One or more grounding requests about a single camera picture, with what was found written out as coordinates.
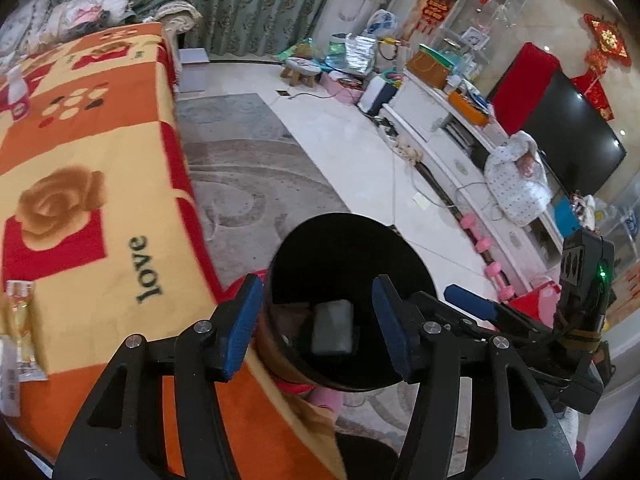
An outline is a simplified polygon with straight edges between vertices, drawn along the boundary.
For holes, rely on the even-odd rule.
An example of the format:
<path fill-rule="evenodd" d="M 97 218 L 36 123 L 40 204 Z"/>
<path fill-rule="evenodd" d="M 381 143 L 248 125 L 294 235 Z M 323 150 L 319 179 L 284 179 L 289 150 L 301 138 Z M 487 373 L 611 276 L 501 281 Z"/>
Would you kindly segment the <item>black trash bin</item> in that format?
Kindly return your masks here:
<path fill-rule="evenodd" d="M 296 226 L 266 275 L 256 346 L 268 370 L 291 384 L 342 391 L 397 384 L 372 304 L 381 274 L 402 299 L 436 292 L 420 256 L 381 222 L 330 212 Z"/>

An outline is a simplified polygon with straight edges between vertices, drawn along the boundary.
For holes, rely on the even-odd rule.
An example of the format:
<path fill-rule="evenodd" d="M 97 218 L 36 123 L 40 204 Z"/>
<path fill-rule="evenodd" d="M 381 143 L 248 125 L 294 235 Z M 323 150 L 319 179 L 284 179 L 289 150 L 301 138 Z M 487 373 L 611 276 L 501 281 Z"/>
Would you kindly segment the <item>white tv cabinet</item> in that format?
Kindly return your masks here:
<path fill-rule="evenodd" d="M 499 207 L 485 182 L 489 153 L 505 136 L 470 124 L 437 90 L 408 72 L 398 92 L 381 110 L 402 146 L 421 154 L 433 180 L 462 214 L 472 214 L 482 237 L 491 239 L 491 257 L 519 294 L 548 278 L 559 281 L 562 235 L 550 211 L 517 226 Z"/>

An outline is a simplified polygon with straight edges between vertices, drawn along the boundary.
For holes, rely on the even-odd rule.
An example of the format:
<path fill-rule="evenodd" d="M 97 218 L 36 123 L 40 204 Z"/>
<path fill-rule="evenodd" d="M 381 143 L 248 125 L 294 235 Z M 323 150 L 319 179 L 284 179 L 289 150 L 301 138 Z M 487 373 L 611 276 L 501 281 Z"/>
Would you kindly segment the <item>orange snack wrapper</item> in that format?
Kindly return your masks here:
<path fill-rule="evenodd" d="M 34 323 L 34 291 L 31 281 L 6 282 L 6 322 L 9 336 L 16 345 L 17 370 L 21 382 L 45 382 L 48 375 L 39 359 Z"/>

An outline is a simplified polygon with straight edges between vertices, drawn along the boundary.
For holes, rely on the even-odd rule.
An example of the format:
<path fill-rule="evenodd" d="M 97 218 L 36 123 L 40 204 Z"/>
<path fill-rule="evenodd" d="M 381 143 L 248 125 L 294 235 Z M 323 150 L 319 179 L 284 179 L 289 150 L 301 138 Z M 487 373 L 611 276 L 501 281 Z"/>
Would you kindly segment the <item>black flat television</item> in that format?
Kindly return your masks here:
<path fill-rule="evenodd" d="M 562 70 L 552 75 L 523 130 L 567 193 L 598 192 L 626 156 L 612 128 Z"/>

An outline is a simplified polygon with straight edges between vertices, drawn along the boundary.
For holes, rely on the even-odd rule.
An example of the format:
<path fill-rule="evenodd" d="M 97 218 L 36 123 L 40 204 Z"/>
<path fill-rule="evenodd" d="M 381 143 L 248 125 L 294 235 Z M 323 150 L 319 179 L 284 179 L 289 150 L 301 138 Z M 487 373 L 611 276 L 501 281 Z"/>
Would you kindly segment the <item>white paper receipt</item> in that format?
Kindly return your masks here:
<path fill-rule="evenodd" d="M 20 373 L 17 348 L 9 336 L 0 337 L 0 410 L 9 417 L 21 416 Z"/>

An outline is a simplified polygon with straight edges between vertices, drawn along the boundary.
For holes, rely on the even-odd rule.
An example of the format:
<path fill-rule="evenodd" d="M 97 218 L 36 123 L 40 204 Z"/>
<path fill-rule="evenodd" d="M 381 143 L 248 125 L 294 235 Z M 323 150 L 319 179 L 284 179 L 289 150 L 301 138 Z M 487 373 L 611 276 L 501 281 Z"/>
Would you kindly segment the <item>grey patterned rug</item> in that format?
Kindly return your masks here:
<path fill-rule="evenodd" d="M 285 235 L 325 212 L 348 211 L 337 192 L 257 93 L 177 102 L 178 124 L 209 259 L 223 290 L 270 263 Z M 337 430 L 399 453 L 417 385 L 341 393 Z M 461 379 L 448 476 L 468 455 L 471 379 Z"/>

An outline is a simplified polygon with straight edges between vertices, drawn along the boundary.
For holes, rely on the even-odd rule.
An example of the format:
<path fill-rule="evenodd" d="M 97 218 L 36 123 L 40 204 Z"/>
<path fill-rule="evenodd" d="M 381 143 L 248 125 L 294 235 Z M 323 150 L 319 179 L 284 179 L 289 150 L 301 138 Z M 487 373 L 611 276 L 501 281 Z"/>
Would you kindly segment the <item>white dotted baby blanket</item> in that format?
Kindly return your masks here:
<path fill-rule="evenodd" d="M 484 176 L 506 218 L 520 228 L 540 217 L 551 202 L 538 145 L 523 130 L 488 155 Z"/>

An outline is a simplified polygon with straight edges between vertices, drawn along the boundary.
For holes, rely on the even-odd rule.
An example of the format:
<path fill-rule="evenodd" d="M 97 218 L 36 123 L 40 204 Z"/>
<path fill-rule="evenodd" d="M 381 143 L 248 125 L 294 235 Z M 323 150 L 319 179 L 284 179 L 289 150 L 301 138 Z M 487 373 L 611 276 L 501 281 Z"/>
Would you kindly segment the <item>pink dumbbell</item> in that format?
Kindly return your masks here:
<path fill-rule="evenodd" d="M 485 276 L 495 285 L 497 289 L 498 300 L 500 302 L 507 302 L 515 297 L 514 287 L 510 284 L 509 279 L 506 277 L 502 270 L 502 266 L 491 255 L 490 248 L 492 240 L 488 236 L 480 234 L 480 230 L 477 229 L 476 218 L 472 214 L 464 214 L 459 224 L 466 235 L 472 240 L 475 251 L 480 255 L 485 263 Z"/>

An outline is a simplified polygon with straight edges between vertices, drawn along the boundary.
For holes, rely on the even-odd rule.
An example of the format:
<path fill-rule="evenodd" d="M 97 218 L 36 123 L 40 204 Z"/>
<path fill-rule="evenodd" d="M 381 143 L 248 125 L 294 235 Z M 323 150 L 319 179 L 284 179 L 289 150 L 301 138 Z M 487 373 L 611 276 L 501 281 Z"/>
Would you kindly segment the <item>red chinese knot decoration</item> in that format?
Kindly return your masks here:
<path fill-rule="evenodd" d="M 610 122 L 614 119 L 614 113 L 600 79 L 608 70 L 608 62 L 614 61 L 621 66 L 630 67 L 631 57 L 616 23 L 590 13 L 585 13 L 582 20 L 592 32 L 596 46 L 585 54 L 585 73 L 572 78 L 572 83 L 602 118 Z"/>

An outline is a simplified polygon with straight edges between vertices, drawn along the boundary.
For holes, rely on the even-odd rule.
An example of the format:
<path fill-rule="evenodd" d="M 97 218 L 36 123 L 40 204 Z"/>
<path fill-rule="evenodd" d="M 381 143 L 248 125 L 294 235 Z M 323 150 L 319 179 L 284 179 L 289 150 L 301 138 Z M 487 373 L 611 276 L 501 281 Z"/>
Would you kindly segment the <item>small round wooden stool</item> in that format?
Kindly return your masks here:
<path fill-rule="evenodd" d="M 290 86 L 304 84 L 308 88 L 314 88 L 314 83 L 321 73 L 321 68 L 311 60 L 291 56 L 284 61 L 280 77 L 287 80 Z"/>

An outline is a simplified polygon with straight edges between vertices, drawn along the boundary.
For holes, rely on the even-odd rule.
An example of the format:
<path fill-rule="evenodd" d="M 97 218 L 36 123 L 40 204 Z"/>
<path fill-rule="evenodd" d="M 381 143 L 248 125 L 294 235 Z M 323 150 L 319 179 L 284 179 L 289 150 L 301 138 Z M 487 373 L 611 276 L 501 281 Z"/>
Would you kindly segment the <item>red cloth television cover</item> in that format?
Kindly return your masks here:
<path fill-rule="evenodd" d="M 560 61 L 526 42 L 488 94 L 495 118 L 508 136 L 517 133 L 541 100 Z"/>

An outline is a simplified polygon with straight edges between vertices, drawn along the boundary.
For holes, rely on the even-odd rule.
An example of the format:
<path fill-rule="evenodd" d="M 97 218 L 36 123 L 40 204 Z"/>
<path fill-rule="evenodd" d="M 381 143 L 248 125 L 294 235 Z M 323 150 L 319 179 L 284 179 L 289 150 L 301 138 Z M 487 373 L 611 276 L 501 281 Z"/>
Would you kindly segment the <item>red orange rose blanket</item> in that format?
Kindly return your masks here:
<path fill-rule="evenodd" d="M 1 111 L 1 324 L 9 333 L 6 282 L 33 282 L 48 379 L 24 385 L 16 426 L 55 465 L 128 336 L 178 336 L 243 282 L 223 290 L 209 260 L 160 24 L 95 32 L 29 56 L 22 71 L 28 115 Z M 344 477 L 329 412 L 280 391 L 252 338 L 215 389 L 237 479 Z M 171 479 L 186 479 L 170 377 L 163 419 Z"/>

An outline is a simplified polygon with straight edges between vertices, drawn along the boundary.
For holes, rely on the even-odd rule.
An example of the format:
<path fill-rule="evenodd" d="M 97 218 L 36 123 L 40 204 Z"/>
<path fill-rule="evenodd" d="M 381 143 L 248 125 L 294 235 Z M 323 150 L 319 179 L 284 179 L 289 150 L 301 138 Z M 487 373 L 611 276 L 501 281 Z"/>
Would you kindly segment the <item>silver foil bag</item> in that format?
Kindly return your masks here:
<path fill-rule="evenodd" d="M 344 71 L 355 76 L 368 76 L 375 64 L 378 40 L 348 34 L 344 46 Z"/>

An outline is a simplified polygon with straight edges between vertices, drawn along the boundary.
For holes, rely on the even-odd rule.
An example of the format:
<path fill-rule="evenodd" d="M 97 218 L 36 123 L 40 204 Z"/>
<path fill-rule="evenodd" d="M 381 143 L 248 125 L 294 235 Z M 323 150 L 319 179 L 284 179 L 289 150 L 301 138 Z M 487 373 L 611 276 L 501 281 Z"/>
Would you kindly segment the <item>white pink yogurt bottle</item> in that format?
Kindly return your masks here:
<path fill-rule="evenodd" d="M 20 66 L 14 66 L 8 73 L 8 107 L 14 122 L 29 113 L 29 90 Z"/>

